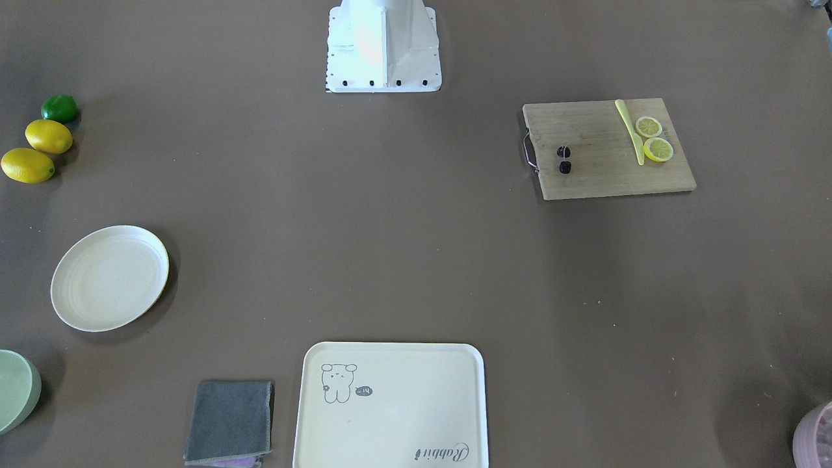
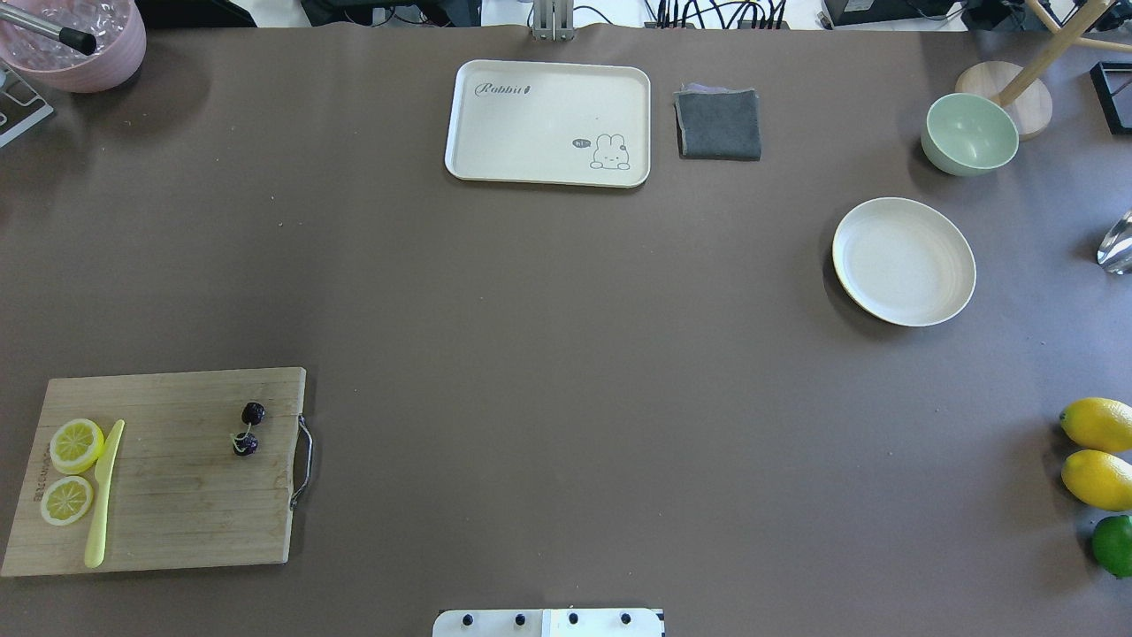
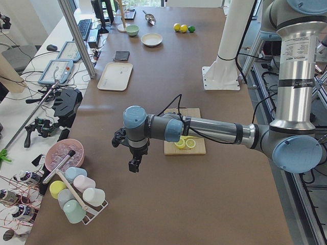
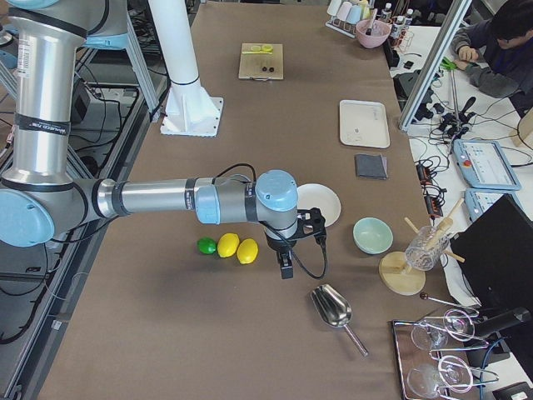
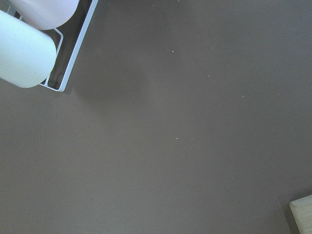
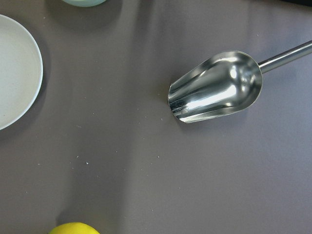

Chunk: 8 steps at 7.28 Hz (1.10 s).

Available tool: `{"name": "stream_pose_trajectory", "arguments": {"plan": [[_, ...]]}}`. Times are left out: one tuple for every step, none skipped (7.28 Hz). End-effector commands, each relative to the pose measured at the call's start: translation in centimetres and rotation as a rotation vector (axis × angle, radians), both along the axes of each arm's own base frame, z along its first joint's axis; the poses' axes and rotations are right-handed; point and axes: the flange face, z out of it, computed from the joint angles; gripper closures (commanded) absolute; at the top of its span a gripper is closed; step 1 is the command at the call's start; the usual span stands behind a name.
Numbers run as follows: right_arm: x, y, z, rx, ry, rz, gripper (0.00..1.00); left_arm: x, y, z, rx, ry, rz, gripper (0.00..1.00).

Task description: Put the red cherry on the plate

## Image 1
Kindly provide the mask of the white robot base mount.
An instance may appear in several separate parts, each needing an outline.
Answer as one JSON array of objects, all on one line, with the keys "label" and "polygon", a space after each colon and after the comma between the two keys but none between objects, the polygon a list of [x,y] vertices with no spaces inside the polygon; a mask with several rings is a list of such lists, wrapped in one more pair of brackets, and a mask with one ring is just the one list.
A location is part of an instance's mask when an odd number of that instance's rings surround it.
[{"label": "white robot base mount", "polygon": [[342,1],[329,11],[325,91],[436,92],[436,13],[422,1]]}]

